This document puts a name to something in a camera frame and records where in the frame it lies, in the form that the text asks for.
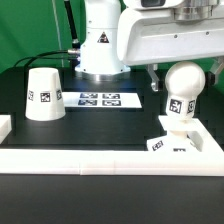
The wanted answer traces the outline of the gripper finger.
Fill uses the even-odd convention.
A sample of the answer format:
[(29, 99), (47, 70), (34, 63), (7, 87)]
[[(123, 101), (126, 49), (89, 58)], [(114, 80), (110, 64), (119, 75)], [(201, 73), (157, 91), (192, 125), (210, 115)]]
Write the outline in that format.
[(154, 92), (157, 92), (159, 90), (159, 77), (157, 76), (155, 70), (157, 67), (153, 64), (149, 64), (147, 66), (147, 72), (149, 76), (151, 77), (151, 88)]
[(209, 70), (211, 81), (213, 84), (217, 84), (219, 75), (224, 70), (224, 56), (220, 56), (214, 59), (214, 62)]

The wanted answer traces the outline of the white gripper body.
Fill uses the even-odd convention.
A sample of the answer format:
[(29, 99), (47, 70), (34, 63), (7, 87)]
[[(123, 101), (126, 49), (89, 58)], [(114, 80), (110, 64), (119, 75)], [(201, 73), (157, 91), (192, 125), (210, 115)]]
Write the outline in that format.
[(171, 9), (127, 8), (118, 23), (117, 54), (129, 66), (224, 56), (224, 6), (200, 21), (176, 21)]

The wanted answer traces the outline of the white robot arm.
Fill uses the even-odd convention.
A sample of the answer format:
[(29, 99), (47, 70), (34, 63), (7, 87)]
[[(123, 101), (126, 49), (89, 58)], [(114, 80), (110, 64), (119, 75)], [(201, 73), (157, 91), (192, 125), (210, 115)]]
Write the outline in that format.
[(95, 81), (145, 65), (152, 89), (160, 63), (213, 58), (208, 82), (224, 71), (224, 0), (84, 0), (86, 40), (76, 71)]

